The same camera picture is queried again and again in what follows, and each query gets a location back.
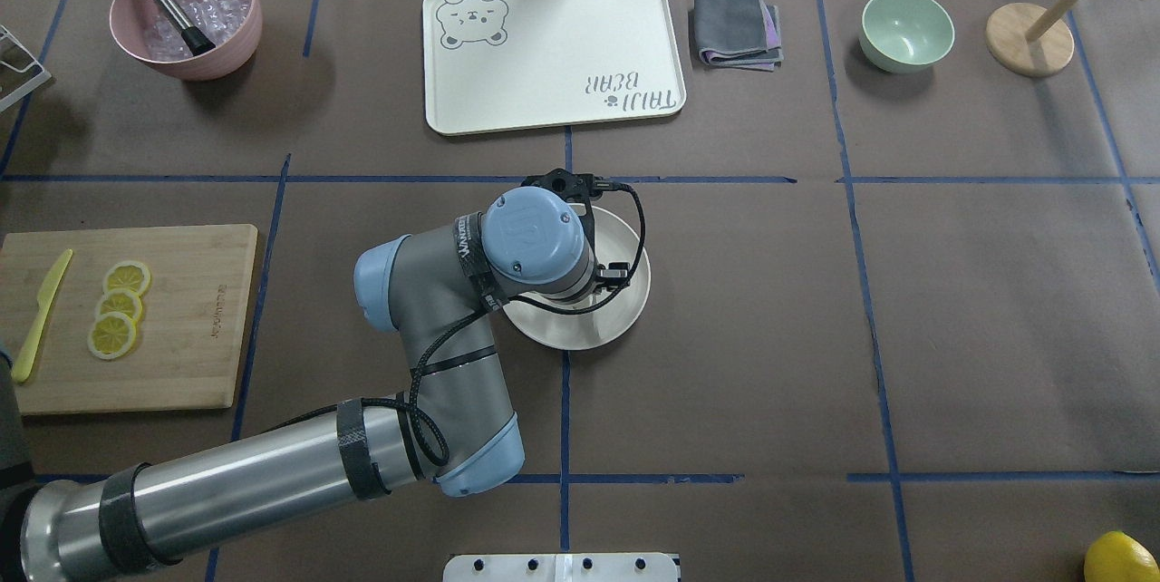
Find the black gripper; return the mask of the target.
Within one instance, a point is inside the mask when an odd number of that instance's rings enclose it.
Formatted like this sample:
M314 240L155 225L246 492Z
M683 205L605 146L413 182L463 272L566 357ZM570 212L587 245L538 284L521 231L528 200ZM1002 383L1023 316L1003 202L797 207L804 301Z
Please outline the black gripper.
M633 264L629 261L612 261L594 269L594 293L612 293L628 288L633 281Z

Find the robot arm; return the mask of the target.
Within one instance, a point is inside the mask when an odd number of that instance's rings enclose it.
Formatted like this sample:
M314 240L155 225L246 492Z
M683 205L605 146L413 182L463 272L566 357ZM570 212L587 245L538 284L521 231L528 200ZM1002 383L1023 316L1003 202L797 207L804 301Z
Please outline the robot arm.
M527 179L480 213L367 250L353 288L374 329L401 336L409 390L355 397L271 430L103 481L38 483L3 366L3 580L140 577L287 521L430 479L451 497L519 474L519 434L488 315L509 301L559 315L610 298L638 261L602 264L592 201L609 179Z

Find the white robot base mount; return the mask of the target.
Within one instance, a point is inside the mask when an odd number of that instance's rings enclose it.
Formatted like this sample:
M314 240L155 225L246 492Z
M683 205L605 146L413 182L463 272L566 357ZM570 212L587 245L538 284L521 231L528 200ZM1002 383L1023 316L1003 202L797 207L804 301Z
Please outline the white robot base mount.
M681 581L680 556L664 552L461 554L443 581Z

